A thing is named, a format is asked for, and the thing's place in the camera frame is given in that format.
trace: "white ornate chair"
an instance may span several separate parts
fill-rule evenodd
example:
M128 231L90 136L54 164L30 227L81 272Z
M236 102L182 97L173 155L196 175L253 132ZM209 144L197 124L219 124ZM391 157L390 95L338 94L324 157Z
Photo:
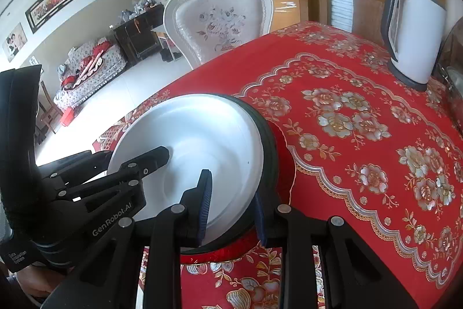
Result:
M164 28L192 69L270 31L272 0L170 0Z

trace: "kettle base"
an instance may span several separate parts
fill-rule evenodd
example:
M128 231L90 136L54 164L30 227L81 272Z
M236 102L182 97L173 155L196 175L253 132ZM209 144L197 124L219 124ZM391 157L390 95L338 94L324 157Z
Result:
M419 92L426 92L426 89L428 87L427 83L426 84L422 84L422 83L418 83L416 81L413 81L411 80L408 76L405 76L404 74L402 74L402 72L400 72L397 67L395 67L392 63L392 60L389 60L387 62L387 68L389 69L390 72L392 72L392 74L397 78L399 79L403 84L405 84L407 87L411 87L413 89L416 89L417 91Z

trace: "wooden chair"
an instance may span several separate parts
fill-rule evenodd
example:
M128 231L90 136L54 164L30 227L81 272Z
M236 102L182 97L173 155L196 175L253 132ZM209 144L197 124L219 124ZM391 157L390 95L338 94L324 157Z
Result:
M384 3L378 0L354 0L352 33L378 45L384 45L381 36L383 9Z
M51 122L56 118L57 115L60 117L63 115L62 111L60 108L58 108L58 105L56 105L50 95L48 94L47 88L45 87L45 83L43 81L40 82L40 85L42 86L43 93L45 94L45 97L47 98L47 101L50 104L50 108L48 110L45 110L42 115L40 116L40 120L46 124L49 129L53 131L53 134L56 134L56 131L53 129Z
M270 31L273 0L170 0L164 28L192 69Z

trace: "person's hand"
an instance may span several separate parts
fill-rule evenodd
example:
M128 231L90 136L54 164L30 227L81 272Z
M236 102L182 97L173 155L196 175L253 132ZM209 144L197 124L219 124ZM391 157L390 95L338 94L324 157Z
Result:
M46 267L27 266L16 273L16 280L24 293L34 297L47 297L64 275Z

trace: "white plate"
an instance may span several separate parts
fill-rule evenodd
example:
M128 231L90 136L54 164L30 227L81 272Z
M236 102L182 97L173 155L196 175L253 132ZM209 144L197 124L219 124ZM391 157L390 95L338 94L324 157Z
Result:
M185 95L151 108L126 131L108 174L153 148L168 148L168 163L143 179L146 206L134 216L156 216L212 172L212 198L203 245L225 233L245 212L258 188L263 148L256 124L239 105L219 96Z

